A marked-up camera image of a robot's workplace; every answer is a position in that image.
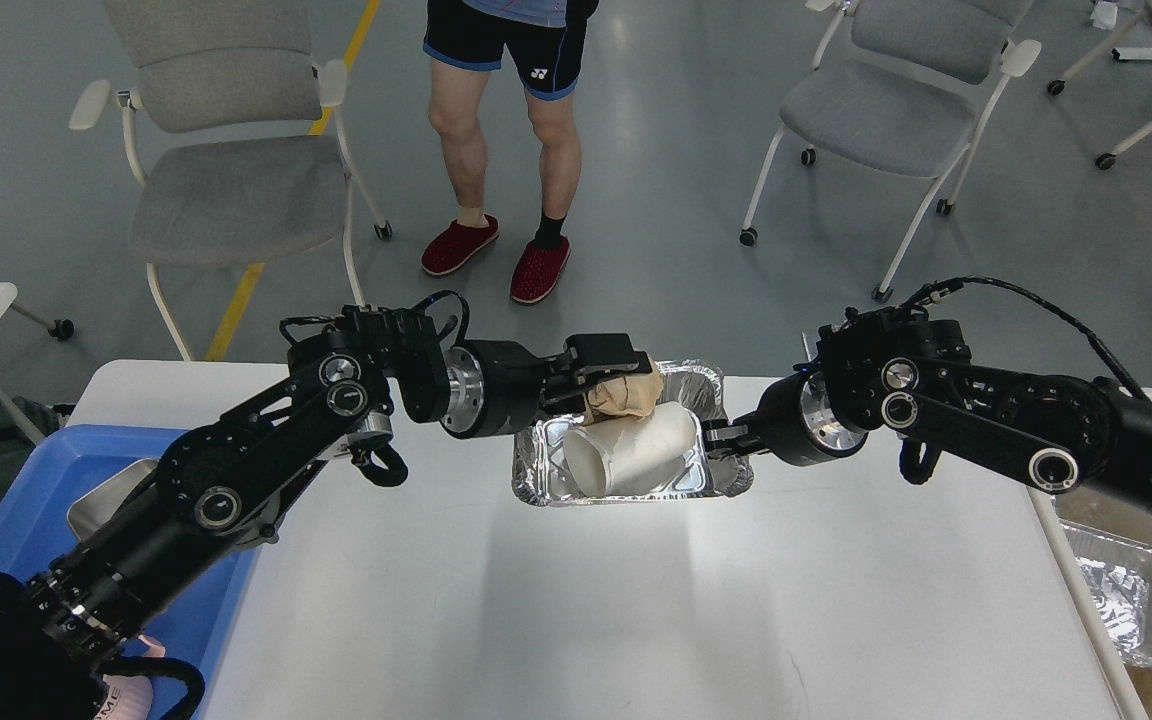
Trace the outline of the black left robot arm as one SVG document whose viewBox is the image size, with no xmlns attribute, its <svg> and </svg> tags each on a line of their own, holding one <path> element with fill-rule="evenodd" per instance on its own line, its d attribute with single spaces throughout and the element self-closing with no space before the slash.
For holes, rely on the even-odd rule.
<svg viewBox="0 0 1152 720">
<path fill-rule="evenodd" d="M 47 570 L 26 582 L 0 571 L 0 719 L 113 714 L 156 676 L 183 687 L 166 717 L 191 719 L 204 674 L 169 657 L 124 655 L 126 643 L 212 564 L 276 541 L 329 460 L 348 456 L 376 486 L 401 486 L 393 388 L 411 420 L 471 439 L 576 414 L 598 384 L 653 372 L 626 333 L 573 334 L 550 356 L 468 340 L 467 301 L 444 325 L 429 314 L 444 297 L 289 316 L 279 325 L 289 338 L 282 381 L 175 439 L 111 518 Z M 291 338 L 305 325 L 317 333 Z"/>
</svg>

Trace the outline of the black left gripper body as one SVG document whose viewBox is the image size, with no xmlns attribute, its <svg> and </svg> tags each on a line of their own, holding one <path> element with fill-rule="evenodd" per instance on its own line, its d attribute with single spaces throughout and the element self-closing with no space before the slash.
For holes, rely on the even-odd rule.
<svg viewBox="0 0 1152 720">
<path fill-rule="evenodd" d="M 444 351 L 444 363 L 449 400 L 442 427 L 458 439 L 511 435 L 548 420 L 541 391 L 573 388 L 566 346 L 540 357 L 513 341 L 467 340 Z"/>
</svg>

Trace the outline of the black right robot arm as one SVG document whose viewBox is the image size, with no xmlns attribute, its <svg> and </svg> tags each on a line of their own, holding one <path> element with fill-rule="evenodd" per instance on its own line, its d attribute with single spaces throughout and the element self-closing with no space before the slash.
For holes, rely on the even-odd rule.
<svg viewBox="0 0 1152 720">
<path fill-rule="evenodd" d="M 878 429 L 901 435 L 899 470 L 920 486 L 942 454 L 965 458 L 1047 495 L 1089 484 L 1152 515 L 1152 397 L 1101 338 L 1061 306 L 986 276 L 1070 323 L 1108 369 L 1083 381 L 973 364 L 960 324 L 932 304 L 972 283 L 924 285 L 899 305 L 847 306 L 823 325 L 814 357 L 764 391 L 755 411 L 704 420 L 710 458 L 771 454 L 806 468 L 850 457 Z"/>
</svg>

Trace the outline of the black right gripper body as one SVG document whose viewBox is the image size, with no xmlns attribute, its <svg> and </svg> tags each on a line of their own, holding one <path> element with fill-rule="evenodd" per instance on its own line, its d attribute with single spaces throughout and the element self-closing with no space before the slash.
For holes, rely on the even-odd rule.
<svg viewBox="0 0 1152 720">
<path fill-rule="evenodd" d="M 823 372 L 773 382 L 746 416 L 746 429 L 751 454 L 771 454 L 797 468 L 851 457 L 867 442 L 867 433 L 838 419 Z"/>
</svg>

